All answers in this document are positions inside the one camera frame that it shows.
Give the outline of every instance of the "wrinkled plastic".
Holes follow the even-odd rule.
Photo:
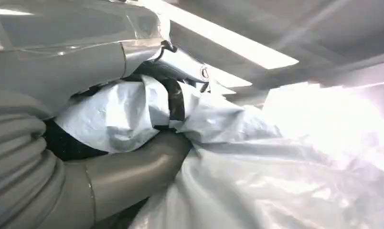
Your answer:
[[[87,146],[117,153],[133,151],[168,125],[168,93],[151,77],[143,82],[114,82],[70,106],[56,123]]]

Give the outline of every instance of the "black tape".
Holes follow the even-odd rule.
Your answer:
[[[184,121],[185,106],[183,102],[182,89],[179,83],[172,78],[158,80],[168,92],[168,107],[170,109],[170,120]]]

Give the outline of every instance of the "bright light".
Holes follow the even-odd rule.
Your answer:
[[[227,88],[221,86],[219,83],[217,83],[215,81],[211,81],[210,91],[213,94],[235,94],[236,93],[230,89],[227,89]]]
[[[224,87],[246,87],[253,85],[247,80],[243,80],[235,75],[229,74],[223,70],[215,68],[206,64],[209,77],[213,77],[216,81]]]
[[[135,4],[144,6],[158,14],[165,14],[171,21],[200,34],[266,69],[281,68],[299,62],[292,57],[181,10],[164,1],[139,0]]]
[[[7,10],[7,9],[0,9],[0,15],[33,15],[32,13],[22,12],[22,11],[16,11],[16,10]]]

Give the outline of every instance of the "white tarp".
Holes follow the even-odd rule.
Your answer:
[[[384,229],[379,131],[358,136],[362,144],[351,138],[351,152],[341,145],[343,152],[333,156],[283,138],[286,130],[270,124],[257,108],[185,84],[186,120],[163,121],[169,116],[168,95],[153,78],[144,76],[143,82],[109,85],[57,119],[77,140],[112,153],[142,145],[156,134],[156,122],[168,122],[192,141],[175,182],[149,199],[132,229]],[[341,153],[351,157],[338,167]]]

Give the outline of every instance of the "gray pipe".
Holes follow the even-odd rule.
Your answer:
[[[160,132],[131,153],[64,163],[45,149],[40,119],[5,112],[0,228],[90,228],[168,185],[191,148],[184,136]]]

